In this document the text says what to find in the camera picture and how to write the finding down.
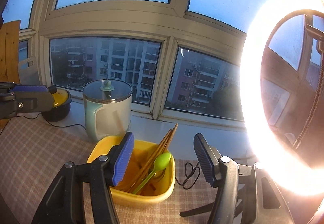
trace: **plaid tablecloth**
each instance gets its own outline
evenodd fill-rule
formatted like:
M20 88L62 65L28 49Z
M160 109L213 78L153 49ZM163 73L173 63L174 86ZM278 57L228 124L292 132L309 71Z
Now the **plaid tablecloth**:
M21 224L31 223L43 195L62 165L66 161L86 163L94 146L38 119L20 117L10 120L0 135L0 193ZM187 161L175 162L177 179L182 182ZM121 223L206 223L208 213L185 218L179 213L211 203L215 196L216 189L205 182L201 173L192 189L184 190L175 183L172 195L150 208L115 206ZM92 224L87 184L84 200L86 220Z

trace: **chopsticks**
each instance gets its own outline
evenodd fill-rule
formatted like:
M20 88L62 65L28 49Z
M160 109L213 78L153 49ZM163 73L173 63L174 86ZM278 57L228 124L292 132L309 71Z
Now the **chopsticks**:
M143 181L145 177L148 175L148 171L150 167L154 164L155 159L162 153L164 153L168 147L170 146L170 142L178 128L178 124L174 126L173 129L170 129L163 140L159 143L157 149L152 153L152 155L148 158L145 165L141 168L141 170L136 174L136 176L132 179L132 181L123 187L120 187L120 190L123 190L128 193L132 193L138 185Z

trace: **screw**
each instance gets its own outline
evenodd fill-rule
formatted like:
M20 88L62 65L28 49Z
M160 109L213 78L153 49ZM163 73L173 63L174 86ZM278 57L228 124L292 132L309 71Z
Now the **screw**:
M228 162L230 162L230 158L228 157L228 156L222 156L221 157L221 161L223 162L223 163L228 163Z
M108 160L108 156L106 156L106 155L99 156L99 160L101 162L107 161Z
M260 170L263 169L263 165L262 165L260 162L256 162L256 163L254 164L254 166L255 166L257 169L260 169Z
M64 166L66 167L66 168L71 168L72 166L73 166L73 163L70 161L70 162L66 162L65 164L64 164Z

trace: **wooden board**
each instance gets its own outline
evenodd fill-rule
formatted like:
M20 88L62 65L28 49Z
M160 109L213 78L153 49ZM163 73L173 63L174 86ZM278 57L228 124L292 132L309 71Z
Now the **wooden board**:
M8 22L0 29L0 82L20 83L18 74L18 44L20 20ZM3 129L8 120L0 120Z

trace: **black pot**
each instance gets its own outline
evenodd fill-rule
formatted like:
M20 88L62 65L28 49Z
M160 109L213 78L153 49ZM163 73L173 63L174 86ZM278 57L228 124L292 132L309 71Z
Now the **black pot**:
M58 122L63 120L70 112L71 109L71 94L67 92L68 99L60 106L52 108L50 111L42 112L43 118L48 122Z

